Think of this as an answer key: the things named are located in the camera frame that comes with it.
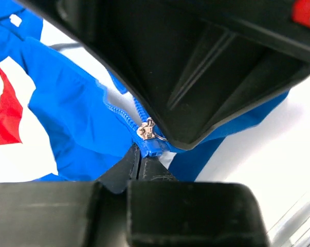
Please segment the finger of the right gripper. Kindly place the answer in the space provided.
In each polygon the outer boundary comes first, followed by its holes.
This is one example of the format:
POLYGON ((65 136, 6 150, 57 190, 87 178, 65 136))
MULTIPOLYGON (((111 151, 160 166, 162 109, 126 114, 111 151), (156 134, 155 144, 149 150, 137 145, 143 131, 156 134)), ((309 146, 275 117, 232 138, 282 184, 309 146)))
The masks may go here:
POLYGON ((23 1, 81 42, 190 150, 310 75, 310 49, 272 49, 170 1, 23 1))

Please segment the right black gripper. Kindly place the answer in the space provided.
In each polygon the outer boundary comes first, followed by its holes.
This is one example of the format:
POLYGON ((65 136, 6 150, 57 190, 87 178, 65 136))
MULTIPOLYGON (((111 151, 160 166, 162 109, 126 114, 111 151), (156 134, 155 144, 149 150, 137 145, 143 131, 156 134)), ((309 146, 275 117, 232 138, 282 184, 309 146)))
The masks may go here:
POLYGON ((170 1, 272 49, 310 49, 310 1, 170 1))

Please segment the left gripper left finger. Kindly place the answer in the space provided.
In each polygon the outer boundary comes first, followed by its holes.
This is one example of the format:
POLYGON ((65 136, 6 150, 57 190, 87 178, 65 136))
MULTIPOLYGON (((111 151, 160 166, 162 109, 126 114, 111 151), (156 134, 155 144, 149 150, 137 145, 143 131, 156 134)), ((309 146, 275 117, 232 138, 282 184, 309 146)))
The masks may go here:
POLYGON ((128 246, 126 187, 140 151, 94 182, 0 183, 0 246, 128 246))

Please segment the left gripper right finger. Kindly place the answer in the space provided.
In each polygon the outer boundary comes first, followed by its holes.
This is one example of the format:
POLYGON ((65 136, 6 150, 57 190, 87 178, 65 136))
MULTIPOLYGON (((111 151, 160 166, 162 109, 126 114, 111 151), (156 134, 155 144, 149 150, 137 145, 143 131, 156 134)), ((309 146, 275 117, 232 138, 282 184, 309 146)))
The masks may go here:
POLYGON ((240 183, 179 182, 143 158, 127 187, 130 246, 269 246, 258 202, 240 183))

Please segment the blue white red jacket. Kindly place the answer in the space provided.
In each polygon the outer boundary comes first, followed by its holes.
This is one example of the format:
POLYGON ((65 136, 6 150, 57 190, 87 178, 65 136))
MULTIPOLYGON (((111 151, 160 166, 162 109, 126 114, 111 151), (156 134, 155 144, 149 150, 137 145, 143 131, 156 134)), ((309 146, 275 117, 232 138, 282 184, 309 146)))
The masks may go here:
POLYGON ((41 42, 43 20, 14 1, 0 1, 0 182, 18 181, 23 163, 56 165, 41 181, 92 181, 137 144, 180 181, 195 181, 229 135, 255 127, 286 97, 254 108, 215 130, 190 151, 137 135, 149 115, 104 68, 96 79, 41 42))

